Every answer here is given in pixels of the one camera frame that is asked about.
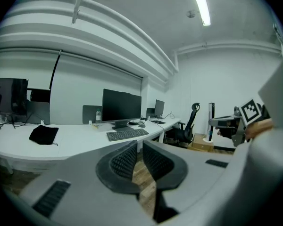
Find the cardboard box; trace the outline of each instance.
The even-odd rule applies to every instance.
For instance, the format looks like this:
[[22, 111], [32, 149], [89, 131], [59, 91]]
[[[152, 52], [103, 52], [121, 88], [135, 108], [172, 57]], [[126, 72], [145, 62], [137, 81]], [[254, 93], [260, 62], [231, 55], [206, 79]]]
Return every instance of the cardboard box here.
[[212, 152], [214, 149], [213, 142], [208, 143], [203, 140], [205, 138], [205, 134], [196, 133], [193, 137], [192, 142], [188, 145], [188, 149], [199, 151], [199, 152]]

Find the computer monitor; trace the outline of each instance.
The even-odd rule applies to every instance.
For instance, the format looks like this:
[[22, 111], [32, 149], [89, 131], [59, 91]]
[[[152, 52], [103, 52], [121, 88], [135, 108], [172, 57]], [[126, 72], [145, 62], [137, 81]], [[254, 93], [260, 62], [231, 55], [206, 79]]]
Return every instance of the computer monitor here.
[[102, 122], [115, 122], [116, 131], [132, 130], [127, 121], [141, 118], [142, 97], [109, 89], [103, 90]]
[[0, 114], [26, 115], [27, 79], [0, 78]]
[[162, 116], [162, 114], [164, 113], [164, 105], [165, 105], [165, 102], [156, 100], [154, 116], [156, 117]]

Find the keyboard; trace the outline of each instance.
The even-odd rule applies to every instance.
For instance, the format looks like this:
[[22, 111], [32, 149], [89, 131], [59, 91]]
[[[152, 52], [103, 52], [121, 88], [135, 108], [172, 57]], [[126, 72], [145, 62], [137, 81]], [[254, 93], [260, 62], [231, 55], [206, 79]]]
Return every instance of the keyboard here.
[[156, 124], [165, 124], [165, 122], [162, 122], [162, 121], [152, 121], [152, 122], [154, 122]]
[[124, 140], [133, 137], [140, 137], [149, 134], [144, 129], [136, 130], [127, 130], [127, 131], [116, 131], [116, 132], [107, 132], [109, 141], [118, 141]]

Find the white desk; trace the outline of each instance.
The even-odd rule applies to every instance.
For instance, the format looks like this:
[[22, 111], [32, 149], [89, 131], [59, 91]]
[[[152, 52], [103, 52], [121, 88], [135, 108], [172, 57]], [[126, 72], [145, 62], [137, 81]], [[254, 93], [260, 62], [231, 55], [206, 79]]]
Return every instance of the white desk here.
[[[167, 131], [180, 119], [167, 117], [162, 121], [166, 123], [160, 126]], [[160, 126], [150, 121], [146, 121], [145, 125], [143, 129], [148, 135], [113, 142], [106, 135], [114, 131], [109, 123], [103, 123], [98, 129], [90, 125], [48, 125], [59, 128], [54, 141], [58, 146], [39, 145], [29, 140], [31, 132], [38, 125], [27, 124], [16, 129], [12, 125], [4, 125], [0, 130], [0, 165], [6, 166], [10, 172], [12, 169], [42, 172], [59, 160], [124, 141], [137, 140], [138, 151], [143, 140], [151, 140], [159, 135], [159, 141], [163, 142], [164, 131]]]

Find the monitor stand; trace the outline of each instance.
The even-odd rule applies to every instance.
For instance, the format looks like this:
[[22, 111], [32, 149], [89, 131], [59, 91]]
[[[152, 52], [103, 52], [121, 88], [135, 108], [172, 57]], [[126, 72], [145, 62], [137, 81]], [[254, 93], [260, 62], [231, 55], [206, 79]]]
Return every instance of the monitor stand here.
[[134, 130], [133, 128], [127, 126], [127, 121], [116, 121], [115, 126], [112, 127], [112, 129], [116, 131]]

